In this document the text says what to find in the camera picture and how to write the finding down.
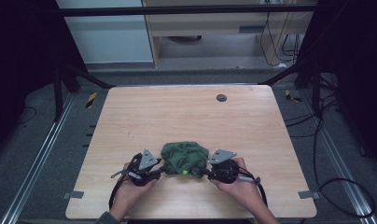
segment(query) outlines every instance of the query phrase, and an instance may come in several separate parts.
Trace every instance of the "table surface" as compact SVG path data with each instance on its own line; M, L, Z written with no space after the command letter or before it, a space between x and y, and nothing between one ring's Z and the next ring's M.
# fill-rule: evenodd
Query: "table surface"
M227 101L216 96L225 94ZM152 86L109 91L75 191L68 218L97 218L108 210L117 179L110 176L148 148L161 156L166 143L194 141L209 149L237 152L261 178L276 217L314 217L312 199L272 89L268 86ZM162 174L126 218L251 218L230 195L206 176Z

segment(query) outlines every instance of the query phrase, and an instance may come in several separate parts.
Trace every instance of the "crumpled green fabric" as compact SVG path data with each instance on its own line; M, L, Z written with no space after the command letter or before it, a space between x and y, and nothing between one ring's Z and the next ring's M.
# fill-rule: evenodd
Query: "crumpled green fabric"
M161 151L167 175L193 175L197 178L204 175L208 155L209 150L196 142L167 143Z

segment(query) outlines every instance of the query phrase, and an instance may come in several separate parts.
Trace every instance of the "hand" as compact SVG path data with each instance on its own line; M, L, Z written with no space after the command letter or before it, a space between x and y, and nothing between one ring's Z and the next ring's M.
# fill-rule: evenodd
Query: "hand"
M234 160L238 163L239 167L246 169L244 159L236 158ZM231 195L241 206L252 213L258 220L258 223L279 223L270 209L268 209L262 201L257 185L238 179L232 184L224 184L217 180L211 180L211 182L216 185L218 189Z
M128 167L129 163L124 164L124 169ZM131 179L126 175L125 181L122 182L121 186L116 192L115 200L113 206L110 209L110 215L115 218L118 222L121 222L125 215L130 211L138 199L151 190L157 183L157 179L153 179L148 182L143 187L136 186Z

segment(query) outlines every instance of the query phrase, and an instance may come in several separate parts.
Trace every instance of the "white cabinet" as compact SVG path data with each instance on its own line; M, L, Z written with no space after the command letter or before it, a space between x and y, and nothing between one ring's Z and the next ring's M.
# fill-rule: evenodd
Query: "white cabinet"
M60 8L141 7L140 0L57 0ZM87 66L153 63L144 16L66 17Z
M258 5L263 0L142 0L146 7ZM317 0L284 0L284 4L316 3ZM214 13L148 15L147 27L155 64L163 36L179 35L257 35L269 63L277 61L285 35L305 34L312 12Z

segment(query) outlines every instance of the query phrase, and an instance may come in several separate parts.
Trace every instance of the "wire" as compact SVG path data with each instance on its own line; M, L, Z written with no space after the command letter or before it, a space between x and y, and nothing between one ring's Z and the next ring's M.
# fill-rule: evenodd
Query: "wire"
M284 26L282 27L282 29L285 29L285 26L286 26L286 20L285 20L285 22L284 22ZM261 45L261 49L262 49L262 51L263 51L263 54L266 55L265 50L264 50L263 45L262 45L262 37L263 37L263 35L264 35L264 32L265 32L266 28L268 28L268 33L269 33L270 40L271 40L271 43L272 43L273 53L275 54L276 58L279 59L279 60L280 60L281 62L283 62L283 63L291 62L291 60L281 59L281 58L278 56L278 53L276 52L276 46L275 46L275 44L274 44L274 42L273 42L272 34L271 34L271 29L270 29L270 12L267 13L267 20L265 21L264 29L263 29L263 31L261 32L261 36L260 36L260 45ZM265 57L265 61L266 61L267 64L270 65L270 66L276 66L276 65L277 65L277 64L272 64L272 63L268 62L267 57Z
M308 135L290 135L289 137L291 137L291 138L303 138L303 137L312 137L312 136L314 136L314 133L308 134Z
M130 163L129 163L128 166L127 166L127 170L130 170L131 165L132 165L133 162L136 160L136 156L134 156L134 157L131 159ZM119 178L119 180L117 181L115 187L113 188L112 193L110 194L110 198L109 198L109 209L111 209L112 206L113 206L113 202L114 202L114 199L115 199L116 193L117 193L117 191L119 190L119 187L121 186L122 182L124 182L124 181L130 179L130 178L127 178L127 179L126 179L126 178L125 178L126 175L127 175L127 174L122 175L122 176Z
M327 78L323 77L323 76L320 76L320 79L322 81L322 85L326 88L326 89L329 89L331 91L336 91L338 86L334 83L334 80L332 79L331 77L331 80L328 80Z
M250 174L246 169L239 167L239 169L244 170L244 172L241 171L234 171L231 169L217 169L212 171L215 174L223 174L223 173L230 173L230 174L237 174L237 175L243 175L245 177L255 178L252 174Z
M299 121L297 121L297 122L295 122L295 123L287 124L286 126L287 126L287 127L291 127L291 126L294 126L294 125L301 124L301 123L303 123L303 122L305 122L305 121L307 121L307 120L313 118L314 116L315 116L315 114L312 114L311 116L309 116L309 117L307 117L307 118L305 118L305 119L299 120Z
M300 53L300 35L295 35L293 49L285 49L285 45L288 39L289 39L289 42L291 42L291 35L285 36L284 43L282 44L282 53L288 57L292 57L291 61L294 64L296 63L296 60L299 57L299 53Z
M293 20L293 21L297 21L297 20L299 20L299 19L305 17L306 15L308 15L308 13L310 13L310 12L305 12L304 15L301 15L301 16L299 16L299 17L297 17L297 18L294 18L294 19L291 19L291 20Z
M249 171L247 171L246 169L244 169L242 167L239 167L239 169L245 171L245 173L239 172L240 174L247 175L248 177L255 179L255 177ZM265 190L262 187L261 183L258 182L257 185L258 185L258 190L260 191L261 198L262 198L264 204L268 207L267 195L265 194Z
M336 100L333 100L331 101L330 103L328 103L327 105L324 105L325 101L327 98L331 97L333 94L331 94L330 96L326 97L325 100L322 102L322 106L321 106L321 113L323 113L325 111L326 108L330 108L332 105L336 105ZM320 130L322 129L323 127L323 119L322 119L323 116L321 116L321 118L319 118L319 121L317 123L317 126L316 126L316 130L315 130L315 133L314 133L314 142L313 142L313 166L314 166L314 179L315 179L315 182L316 182L316 185L318 187L318 192L321 192L322 193L322 196L331 204L333 205L336 209L338 209L339 211L345 213L346 215L348 216L351 216L351 217L358 217L358 218L366 218L366 217L371 217L374 212L375 212L375 209L376 209L376 204L375 204L375 201L373 199L373 197L371 196L371 194L364 188L362 187L361 185L359 185L356 181L354 180L351 180L351 179L347 179L347 178L332 178L328 181L326 181L325 183L323 183L322 185L320 184L320 181L319 181L319 176L318 176L318 172L317 172L317 168L316 168L316 142L317 142L317 136L320 132ZM368 198L370 199L371 201L371 205L370 205L370 208L371 208L371 211L366 214L366 215L358 215L358 214L355 214L355 213L352 213L352 212L349 212L343 208L341 208L340 206L338 206L335 202L333 202L329 196L323 191L324 187L331 184L331 183L334 183L334 182L337 182L337 181L344 181L344 182L349 182L351 184L354 184L354 185L357 185L364 193L366 193L368 195Z
M24 120L24 121L21 121L21 122L17 122L17 125L20 125L20 124L24 124L24 123L27 123L29 122L30 120L32 120L36 114L37 114L37 110L34 108L34 107L31 107L31 106L26 106L25 109L33 109L34 110L34 114L28 118L27 120Z
M306 115L301 115L301 116L295 117L294 119L285 119L284 122L286 122L286 121L291 121L291 120L295 120L295 119L300 119L300 118L307 117L307 116L311 116L311 115L314 115L314 113L306 114Z

